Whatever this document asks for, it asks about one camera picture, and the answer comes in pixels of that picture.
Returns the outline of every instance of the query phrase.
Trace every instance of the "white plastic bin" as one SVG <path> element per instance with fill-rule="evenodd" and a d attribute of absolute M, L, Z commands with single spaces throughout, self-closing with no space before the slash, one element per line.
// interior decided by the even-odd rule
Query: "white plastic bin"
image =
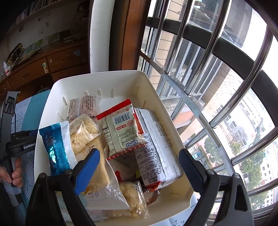
<path fill-rule="evenodd" d="M 78 75 L 57 81 L 48 96 L 39 128 L 61 122 L 57 112 L 65 119 L 68 106 L 64 101 L 88 94 L 101 95 L 100 111 L 130 98 L 134 107 L 144 107 L 156 112 L 163 124 L 175 152 L 184 148 L 179 134 L 172 123 L 162 101 L 150 83 L 146 74 L 141 71 L 114 71 Z M 45 151 L 41 135 L 38 134 L 34 176 L 37 179 L 40 173 L 50 175 L 48 155 Z M 185 175 L 166 188 L 161 189 L 157 200 L 149 206 L 150 216 L 146 219 L 113 218 L 97 225 L 144 226 L 168 219 L 190 207 L 193 189 Z"/>

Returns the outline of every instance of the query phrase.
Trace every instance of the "drawer handle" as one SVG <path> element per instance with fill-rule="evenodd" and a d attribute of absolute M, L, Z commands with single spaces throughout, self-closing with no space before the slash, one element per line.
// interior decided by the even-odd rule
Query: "drawer handle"
<path fill-rule="evenodd" d="M 44 72 L 47 73 L 47 72 L 48 72 L 48 69 L 46 68 L 46 63 L 45 63 L 45 62 L 43 62 L 42 67 L 43 67 L 43 69 L 44 69 Z"/>
<path fill-rule="evenodd" d="M 27 76 L 29 76 L 29 73 L 23 75 L 23 76 L 22 76 L 22 79 L 26 78 Z"/>

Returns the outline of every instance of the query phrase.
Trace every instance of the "human hand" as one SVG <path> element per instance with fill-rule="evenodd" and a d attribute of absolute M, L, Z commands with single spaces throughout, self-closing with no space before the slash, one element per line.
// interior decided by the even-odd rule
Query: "human hand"
<path fill-rule="evenodd" d="M 22 185 L 23 185 L 22 177 L 21 177 L 21 174 L 22 174 L 21 158 L 18 158 L 15 161 L 15 166 L 16 166 L 16 169 L 12 173 L 13 180 L 9 176 L 6 168 L 3 167 L 3 166 L 0 166 L 0 182 L 2 182 L 2 181 L 6 181 L 8 183 L 12 183 L 13 182 L 14 185 L 16 185 L 17 187 L 21 188 Z"/>

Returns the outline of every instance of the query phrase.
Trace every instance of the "screw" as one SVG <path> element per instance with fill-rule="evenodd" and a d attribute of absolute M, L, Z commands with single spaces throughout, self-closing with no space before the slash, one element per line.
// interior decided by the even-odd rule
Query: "screw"
<path fill-rule="evenodd" d="M 45 178 L 45 176 L 46 176 L 45 173 L 41 173 L 41 174 L 39 175 L 39 178 Z"/>
<path fill-rule="evenodd" d="M 213 174 L 214 174 L 214 171 L 213 171 L 212 169 L 208 169 L 207 172 L 208 172 L 208 174 L 210 174 L 210 175 L 213 175 Z"/>
<path fill-rule="evenodd" d="M 240 175 L 238 173 L 234 173 L 234 177 L 239 179 L 240 178 Z"/>
<path fill-rule="evenodd" d="M 67 175 L 70 175 L 72 173 L 72 169 L 67 169 L 66 171 L 65 171 L 65 174 L 67 174 Z"/>

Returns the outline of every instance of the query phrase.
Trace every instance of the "wooden desk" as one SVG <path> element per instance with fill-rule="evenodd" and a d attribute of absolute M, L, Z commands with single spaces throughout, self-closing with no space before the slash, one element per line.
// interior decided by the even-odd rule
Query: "wooden desk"
<path fill-rule="evenodd" d="M 87 40 L 51 43 L 0 82 L 0 101 L 10 90 L 21 91 L 17 100 L 22 101 L 59 79 L 89 72 Z"/>

